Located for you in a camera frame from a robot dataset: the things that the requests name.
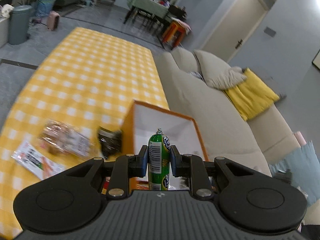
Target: beige door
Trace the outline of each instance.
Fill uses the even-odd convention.
[[[228,62],[253,33],[266,12],[267,6],[261,0],[236,0],[202,50]]]

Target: beige pillow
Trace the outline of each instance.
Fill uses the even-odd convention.
[[[226,90],[235,87],[239,83],[245,81],[247,77],[242,74],[242,69],[232,67],[221,73],[216,79],[211,80],[210,87],[219,90]]]
[[[179,69],[187,73],[189,71],[201,73],[200,66],[192,52],[181,47],[175,47],[171,51],[171,55]]]
[[[212,53],[203,50],[195,50],[194,53],[200,63],[201,72],[205,83],[209,87],[212,87],[212,81],[217,79],[221,73],[230,69],[228,63]]]

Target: pink heater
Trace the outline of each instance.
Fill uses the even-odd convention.
[[[60,18],[60,15],[57,12],[55,12],[55,11],[50,12],[48,19],[47,19],[47,27],[49,30],[53,31],[58,27],[59,18]]]

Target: gray ribbed surface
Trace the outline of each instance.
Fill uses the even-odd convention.
[[[44,236],[29,231],[18,240],[299,240],[298,232],[256,236],[229,225],[210,202],[198,201],[187,191],[134,191],[123,201],[111,201],[92,224],[72,233]]]

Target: gray trash can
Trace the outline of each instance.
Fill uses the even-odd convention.
[[[9,27],[9,43],[18,45],[27,40],[31,5],[17,6],[12,10]]]

